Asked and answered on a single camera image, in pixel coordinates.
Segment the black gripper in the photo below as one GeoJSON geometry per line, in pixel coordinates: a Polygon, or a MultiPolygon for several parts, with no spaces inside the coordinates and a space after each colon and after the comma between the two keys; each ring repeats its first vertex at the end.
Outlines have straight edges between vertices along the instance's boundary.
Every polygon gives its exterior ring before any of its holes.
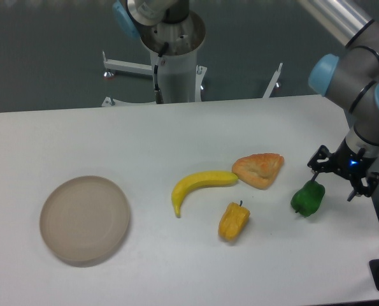
{"type": "Polygon", "coordinates": [[[378,157],[378,147],[359,137],[346,137],[333,153],[321,145],[308,161],[314,182],[320,173],[330,173],[350,181],[353,191],[347,198],[365,196],[370,198],[379,185],[379,173],[368,170],[378,157]]]}

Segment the silver and grey robot arm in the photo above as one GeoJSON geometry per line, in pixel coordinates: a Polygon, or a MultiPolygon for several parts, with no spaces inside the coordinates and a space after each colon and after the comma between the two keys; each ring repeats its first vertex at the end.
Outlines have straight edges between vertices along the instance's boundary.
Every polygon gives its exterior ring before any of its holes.
{"type": "MultiPolygon", "coordinates": [[[[312,69],[309,86],[356,121],[336,152],[320,147],[308,162],[315,174],[334,173],[352,185],[351,197],[371,196],[379,173],[379,23],[353,1],[301,1],[301,6],[347,49],[344,57],[327,54],[312,69]]],[[[206,28],[188,1],[115,1],[119,27],[139,38],[150,53],[149,66],[105,59],[110,71],[152,77],[158,104],[201,99],[197,51],[206,28]]]]}

